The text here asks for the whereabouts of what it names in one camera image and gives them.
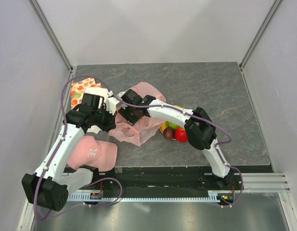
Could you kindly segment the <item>yellow fake banana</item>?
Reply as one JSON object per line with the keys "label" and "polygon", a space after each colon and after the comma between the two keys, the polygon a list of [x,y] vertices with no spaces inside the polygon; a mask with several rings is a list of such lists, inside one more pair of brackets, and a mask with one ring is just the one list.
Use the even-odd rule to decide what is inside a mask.
{"label": "yellow fake banana", "polygon": [[164,131],[167,128],[167,122],[164,122],[161,126],[161,130]]}

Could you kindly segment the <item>red fake fruit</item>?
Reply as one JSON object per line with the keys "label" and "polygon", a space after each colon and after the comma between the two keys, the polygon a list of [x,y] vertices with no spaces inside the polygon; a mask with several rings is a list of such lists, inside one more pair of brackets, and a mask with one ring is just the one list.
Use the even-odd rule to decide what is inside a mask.
{"label": "red fake fruit", "polygon": [[175,130],[174,137],[178,142],[187,142],[188,141],[186,131],[182,127],[178,127]]}

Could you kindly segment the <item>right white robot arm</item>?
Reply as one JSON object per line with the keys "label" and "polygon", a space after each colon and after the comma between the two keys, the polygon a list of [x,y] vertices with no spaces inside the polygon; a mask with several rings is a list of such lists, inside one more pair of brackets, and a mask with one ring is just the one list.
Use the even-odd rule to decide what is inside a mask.
{"label": "right white robot arm", "polygon": [[142,98],[132,89],[115,98],[122,103],[119,113],[131,124],[147,116],[182,127],[189,144],[201,150],[208,160],[216,186],[224,190],[232,184],[234,171],[220,149],[222,144],[230,143],[232,137],[222,127],[214,124],[203,108],[184,109],[150,95]]}

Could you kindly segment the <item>dark purple fake plum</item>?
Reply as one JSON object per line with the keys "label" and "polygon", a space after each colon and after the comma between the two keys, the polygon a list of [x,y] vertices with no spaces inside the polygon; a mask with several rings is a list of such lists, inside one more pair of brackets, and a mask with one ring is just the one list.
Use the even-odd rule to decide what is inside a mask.
{"label": "dark purple fake plum", "polygon": [[171,127],[166,127],[163,131],[163,136],[167,140],[174,140],[175,139],[175,130]]}

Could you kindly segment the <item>green fake apple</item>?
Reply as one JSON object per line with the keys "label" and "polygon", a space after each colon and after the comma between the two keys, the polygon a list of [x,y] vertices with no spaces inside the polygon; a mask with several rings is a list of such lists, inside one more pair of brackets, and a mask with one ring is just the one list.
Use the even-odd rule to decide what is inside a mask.
{"label": "green fake apple", "polygon": [[167,127],[170,127],[172,129],[176,130],[179,126],[177,124],[175,124],[175,123],[167,121]]}

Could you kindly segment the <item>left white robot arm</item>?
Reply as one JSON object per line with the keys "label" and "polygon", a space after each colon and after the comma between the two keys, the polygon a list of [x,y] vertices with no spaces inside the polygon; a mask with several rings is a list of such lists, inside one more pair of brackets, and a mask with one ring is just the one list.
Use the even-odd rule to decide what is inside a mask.
{"label": "left white robot arm", "polygon": [[97,126],[108,132],[115,127],[117,104],[112,92],[85,93],[82,102],[65,115],[61,131],[46,158],[33,174],[22,178],[26,197],[34,208],[60,211],[75,191],[84,186],[89,189],[99,186],[100,177],[89,169],[81,168],[69,176],[64,176],[63,172],[89,128]]}

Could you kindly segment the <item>pink plastic bag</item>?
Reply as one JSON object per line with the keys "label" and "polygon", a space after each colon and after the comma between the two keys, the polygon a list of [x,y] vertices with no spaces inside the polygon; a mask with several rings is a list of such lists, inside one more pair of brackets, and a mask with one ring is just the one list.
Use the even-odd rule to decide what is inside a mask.
{"label": "pink plastic bag", "polygon": [[[130,89],[135,91],[141,97],[151,95],[156,99],[166,102],[166,98],[162,95],[162,93],[147,82],[140,82]],[[120,142],[125,141],[136,146],[141,146],[155,135],[164,122],[164,119],[144,116],[134,125],[130,125],[126,119],[124,119],[120,114],[117,114],[115,118],[116,128],[112,129],[109,132],[109,135]]]}

